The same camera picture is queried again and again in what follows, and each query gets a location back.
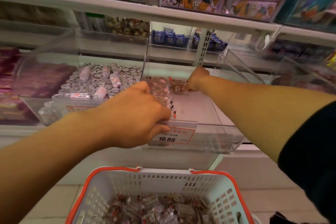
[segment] shopping basket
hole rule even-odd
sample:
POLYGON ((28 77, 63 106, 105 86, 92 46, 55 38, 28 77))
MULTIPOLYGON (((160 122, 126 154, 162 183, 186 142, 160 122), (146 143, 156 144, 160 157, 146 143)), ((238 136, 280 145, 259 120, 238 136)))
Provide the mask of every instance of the shopping basket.
POLYGON ((66 224, 105 224, 108 201, 117 194, 181 193, 208 200, 216 223, 254 224, 236 181, 222 171, 101 167, 86 179, 66 224))

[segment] dark shirt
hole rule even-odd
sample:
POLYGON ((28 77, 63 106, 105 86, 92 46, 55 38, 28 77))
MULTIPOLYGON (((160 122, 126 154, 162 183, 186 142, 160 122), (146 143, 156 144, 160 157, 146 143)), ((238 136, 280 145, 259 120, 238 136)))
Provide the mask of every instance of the dark shirt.
POLYGON ((279 168, 336 223, 336 102, 311 116, 280 152, 279 168))

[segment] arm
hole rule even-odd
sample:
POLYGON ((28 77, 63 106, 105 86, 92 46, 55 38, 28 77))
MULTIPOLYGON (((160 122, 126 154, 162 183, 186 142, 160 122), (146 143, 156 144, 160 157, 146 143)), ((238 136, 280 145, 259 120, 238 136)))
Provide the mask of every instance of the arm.
POLYGON ((336 96, 306 89, 256 85, 210 76, 197 67, 184 90, 199 90, 260 150, 277 162, 288 139, 336 96))
POLYGON ((169 131, 156 123, 170 116, 171 111, 149 94, 147 83, 140 82, 97 108, 71 113, 0 150, 0 219, 19 223, 88 155, 108 147, 143 145, 169 131))

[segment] price tag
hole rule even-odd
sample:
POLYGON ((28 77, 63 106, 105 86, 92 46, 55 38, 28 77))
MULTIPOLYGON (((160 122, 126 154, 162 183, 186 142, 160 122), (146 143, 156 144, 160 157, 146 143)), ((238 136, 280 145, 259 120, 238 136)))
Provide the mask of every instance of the price tag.
POLYGON ((94 107, 89 107, 89 106, 70 106, 70 105, 67 105, 66 107, 69 112, 79 112, 79 111, 85 111, 85 110, 94 108, 94 107))
POLYGON ((170 127, 170 132, 158 134, 157 136, 153 137, 152 140, 167 143, 189 144, 194 133, 195 129, 170 127))

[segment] basket rim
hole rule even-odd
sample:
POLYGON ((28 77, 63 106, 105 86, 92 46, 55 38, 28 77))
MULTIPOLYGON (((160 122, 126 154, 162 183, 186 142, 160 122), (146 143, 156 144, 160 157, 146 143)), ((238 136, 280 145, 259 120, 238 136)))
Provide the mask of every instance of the basket rim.
MULTIPOLYGON (((93 170, 89 176, 86 178, 86 181, 84 183, 84 186, 82 188, 82 191, 78 197, 78 199, 76 200, 76 203, 74 204, 73 208, 71 209, 71 211, 69 212, 69 215, 68 217, 66 218, 66 221, 65 221, 65 224, 72 224, 74 218, 75 218, 75 215, 78 211, 78 208, 80 206, 80 204, 82 203, 83 201, 83 198, 84 198, 84 195, 86 194, 86 191, 89 187, 89 184, 90 184, 90 181, 91 179, 96 175, 98 174, 99 172, 102 172, 102 171, 128 171, 128 172, 139 172, 142 170, 142 167, 136 167, 136 168, 129 168, 129 167, 99 167, 95 170, 93 170)), ((252 215, 250 213, 250 210, 247 208, 246 204, 245 204, 245 201, 243 200, 243 197, 240 193, 240 190, 238 188, 238 185, 237 185, 237 182, 236 180, 233 178, 232 175, 230 175, 229 173, 227 172, 224 172, 224 171, 210 171, 210 170, 204 170, 204 171, 195 171, 194 169, 189 169, 189 172, 191 174, 194 174, 194 175, 198 175, 198 174, 213 174, 213 175, 224 175, 226 176, 227 178, 229 178, 236 190, 236 193, 237 193, 237 196, 238 196, 238 199, 241 203, 241 206, 245 212, 245 215, 247 217, 247 220, 249 222, 249 224, 254 224, 254 220, 252 218, 252 215)))

